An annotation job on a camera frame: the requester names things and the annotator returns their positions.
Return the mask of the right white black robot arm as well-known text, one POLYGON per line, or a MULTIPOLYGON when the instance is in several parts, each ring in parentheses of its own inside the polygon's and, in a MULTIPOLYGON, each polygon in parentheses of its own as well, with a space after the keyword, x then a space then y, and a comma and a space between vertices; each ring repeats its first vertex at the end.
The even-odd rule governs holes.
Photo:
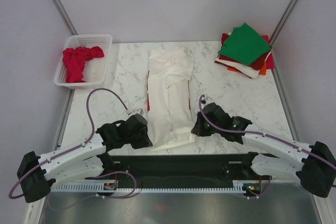
POLYGON ((240 166, 245 178, 259 175, 291 180, 321 198, 327 198, 335 187, 335 157, 324 143, 311 145, 273 134, 251 120, 229 116, 204 97, 200 97, 198 107, 193 134, 199 137, 219 134, 229 142, 261 151, 245 155, 240 166))

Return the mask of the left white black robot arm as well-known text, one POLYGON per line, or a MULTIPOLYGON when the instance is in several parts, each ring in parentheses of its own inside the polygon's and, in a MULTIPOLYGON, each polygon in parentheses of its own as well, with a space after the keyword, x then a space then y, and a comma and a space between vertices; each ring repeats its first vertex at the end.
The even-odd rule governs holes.
POLYGON ((117 169, 109 152, 127 144, 133 149, 152 146, 148 123, 138 113, 104 124, 88 140, 46 154, 25 154, 17 171, 25 201, 38 201, 76 180, 111 178, 117 169))

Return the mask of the white coca-cola t-shirt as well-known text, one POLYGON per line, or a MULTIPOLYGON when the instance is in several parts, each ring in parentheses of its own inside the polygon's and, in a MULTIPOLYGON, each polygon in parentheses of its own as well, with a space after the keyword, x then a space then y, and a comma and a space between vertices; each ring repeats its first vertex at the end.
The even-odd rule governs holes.
POLYGON ((155 151, 195 141, 189 89, 193 70, 194 59, 184 48, 150 50, 148 137, 155 151))

